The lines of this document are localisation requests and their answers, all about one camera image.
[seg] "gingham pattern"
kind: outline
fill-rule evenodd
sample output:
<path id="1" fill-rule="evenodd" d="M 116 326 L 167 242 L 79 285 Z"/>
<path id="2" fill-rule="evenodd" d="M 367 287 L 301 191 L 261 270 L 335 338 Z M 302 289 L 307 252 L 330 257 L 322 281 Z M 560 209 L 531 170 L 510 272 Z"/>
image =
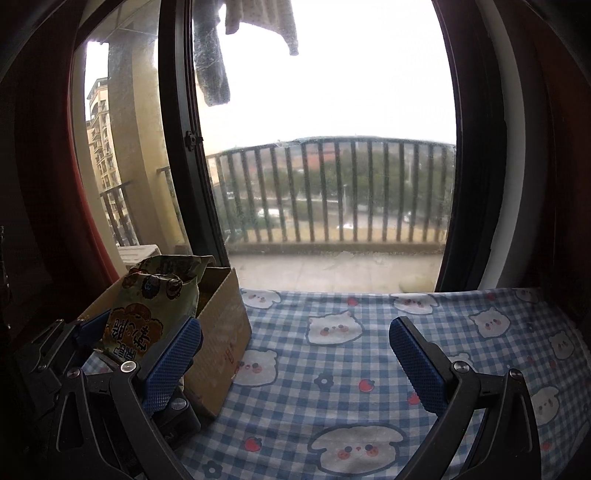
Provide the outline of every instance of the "gingham pattern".
<path id="1" fill-rule="evenodd" d="M 438 305 L 432 313 L 414 315 L 397 310 L 393 296 L 279 294 L 281 302 L 269 309 L 247 307 L 252 325 L 248 348 L 276 351 L 277 379 L 261 387 L 233 384 L 216 421 L 177 452 L 197 479 L 337 478 L 318 469 L 311 439 L 325 429 L 375 423 L 391 426 L 404 439 L 396 444 L 392 467 L 364 478 L 394 478 L 436 419 L 413 401 L 413 388 L 389 347 L 389 324 L 399 315 L 408 316 L 448 356 L 467 353 L 478 372 L 502 375 L 516 367 L 524 373 L 530 394 L 546 386 L 559 390 L 558 414 L 538 428 L 544 480 L 554 479 L 565 467 L 574 438 L 590 421 L 589 353 L 565 315 L 546 302 L 522 301 L 511 289 L 433 294 Z M 469 317 L 491 307 L 511 325 L 503 335 L 485 339 Z M 339 346 L 308 343 L 309 317 L 346 310 L 362 324 L 360 338 Z M 555 357 L 549 341 L 561 330 L 575 346 L 566 360 Z M 321 374 L 333 376 L 330 391 L 321 391 L 314 382 Z M 360 391 L 362 379 L 375 382 L 373 391 Z M 457 475 L 481 418 L 482 412 L 473 418 L 447 478 Z M 257 452 L 246 449 L 252 437 L 261 440 Z"/>

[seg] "hanging clothes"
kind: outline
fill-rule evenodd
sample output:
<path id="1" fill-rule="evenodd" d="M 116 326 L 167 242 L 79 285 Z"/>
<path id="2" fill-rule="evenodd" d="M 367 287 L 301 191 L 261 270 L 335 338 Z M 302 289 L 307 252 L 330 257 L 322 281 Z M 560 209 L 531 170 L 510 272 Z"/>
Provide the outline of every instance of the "hanging clothes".
<path id="1" fill-rule="evenodd" d="M 226 0 L 226 35 L 236 33 L 240 22 L 279 33 L 290 55 L 298 54 L 291 0 Z"/>
<path id="2" fill-rule="evenodd" d="M 219 10 L 226 4 L 226 35 L 238 31 L 240 22 L 279 33 L 298 54 L 296 22 L 291 0 L 196 0 L 193 7 L 193 63 L 197 83 L 208 106 L 230 101 L 230 87 L 223 64 L 216 27 Z"/>

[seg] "white cartoon animal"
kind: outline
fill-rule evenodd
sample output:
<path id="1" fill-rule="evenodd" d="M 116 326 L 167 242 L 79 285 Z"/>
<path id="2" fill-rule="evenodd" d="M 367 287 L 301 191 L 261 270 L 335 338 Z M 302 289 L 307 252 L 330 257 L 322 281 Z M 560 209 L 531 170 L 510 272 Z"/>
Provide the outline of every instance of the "white cartoon animal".
<path id="1" fill-rule="evenodd" d="M 579 447 L 581 446 L 581 443 L 583 443 L 583 440 L 587 436 L 588 432 L 589 422 L 586 421 L 583 423 L 583 426 L 579 430 L 577 436 L 574 438 L 573 446 L 570 448 L 570 456 L 573 456 L 575 453 L 577 453 L 577 450 L 579 450 Z"/>
<path id="2" fill-rule="evenodd" d="M 468 365 L 470 365 L 472 368 L 474 368 L 474 365 L 472 364 L 472 361 L 470 360 L 470 355 L 468 355 L 466 352 L 461 352 L 461 353 L 457 354 L 456 356 L 449 356 L 448 358 L 451 363 L 466 362 Z"/>
<path id="3" fill-rule="evenodd" d="M 277 379 L 277 352 L 247 350 L 238 366 L 234 383 L 243 387 L 260 387 Z"/>
<path id="4" fill-rule="evenodd" d="M 351 342 L 363 334 L 363 327 L 351 312 L 310 317 L 306 338 L 312 345 L 340 345 Z"/>
<path id="5" fill-rule="evenodd" d="M 533 288 L 516 288 L 514 292 L 515 296 L 520 300 L 529 303 L 538 303 L 540 301 L 538 293 Z"/>
<path id="6" fill-rule="evenodd" d="M 403 294 L 394 297 L 394 306 L 398 310 L 413 315 L 428 315 L 433 312 L 433 307 L 438 305 L 437 300 L 426 293 Z"/>
<path id="7" fill-rule="evenodd" d="M 255 309 L 267 309 L 274 303 L 279 303 L 281 297 L 272 290 L 247 290 L 243 288 L 242 301 L 245 305 Z"/>
<path id="8" fill-rule="evenodd" d="M 549 338 L 552 350 L 558 360 L 565 360 L 574 352 L 573 342 L 570 341 L 564 330 Z"/>
<path id="9" fill-rule="evenodd" d="M 476 324 L 478 332 L 484 338 L 503 335 L 511 325 L 509 319 L 494 307 L 476 315 L 470 315 L 470 319 Z"/>
<path id="10" fill-rule="evenodd" d="M 318 469 L 334 475 L 369 475 L 396 462 L 395 443 L 402 435 L 380 425 L 351 426 L 328 430 L 309 446 L 320 452 Z"/>
<path id="11" fill-rule="evenodd" d="M 538 393 L 532 395 L 531 404 L 534 407 L 535 422 L 538 427 L 546 425 L 558 413 L 560 406 L 558 398 L 558 388 L 544 387 L 538 390 Z"/>

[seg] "balcony railing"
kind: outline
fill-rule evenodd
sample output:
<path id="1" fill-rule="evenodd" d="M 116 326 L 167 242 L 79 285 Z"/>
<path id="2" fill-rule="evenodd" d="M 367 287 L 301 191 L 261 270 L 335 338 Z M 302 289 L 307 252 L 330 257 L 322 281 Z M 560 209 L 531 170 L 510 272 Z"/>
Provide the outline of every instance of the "balcony railing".
<path id="1" fill-rule="evenodd" d="M 445 242 L 454 145 L 323 137 L 207 159 L 230 251 L 272 244 L 440 251 Z"/>
<path id="2" fill-rule="evenodd" d="M 131 212 L 127 208 L 129 202 L 126 198 L 125 186 L 128 183 L 122 183 L 100 193 L 105 205 L 111 232 L 119 247 L 130 247 L 131 245 L 140 244 L 131 218 Z"/>

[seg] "blue flower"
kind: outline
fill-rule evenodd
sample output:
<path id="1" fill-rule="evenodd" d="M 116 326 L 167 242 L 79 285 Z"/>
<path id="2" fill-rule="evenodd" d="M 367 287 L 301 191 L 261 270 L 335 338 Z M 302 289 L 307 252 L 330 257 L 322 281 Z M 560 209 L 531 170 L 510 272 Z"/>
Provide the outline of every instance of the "blue flower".
<path id="1" fill-rule="evenodd" d="M 318 385 L 318 388 L 321 392 L 329 392 L 330 387 L 335 384 L 333 381 L 333 376 L 327 373 L 318 375 L 318 377 L 314 379 L 314 383 Z"/>
<path id="2" fill-rule="evenodd" d="M 220 478 L 222 476 L 222 466 L 213 460 L 208 461 L 202 466 L 205 478 Z"/>

